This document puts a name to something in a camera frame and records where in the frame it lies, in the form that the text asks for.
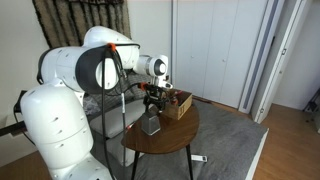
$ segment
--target small box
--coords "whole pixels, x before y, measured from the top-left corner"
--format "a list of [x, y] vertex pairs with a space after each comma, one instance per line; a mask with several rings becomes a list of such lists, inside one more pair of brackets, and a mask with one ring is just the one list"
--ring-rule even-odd
[[175, 92], [180, 92], [176, 96], [178, 105], [174, 105], [171, 102], [166, 103], [166, 108], [161, 114], [168, 116], [172, 119], [179, 120], [183, 114], [188, 110], [192, 103], [192, 94], [185, 91], [171, 89], [169, 95], [172, 97]]

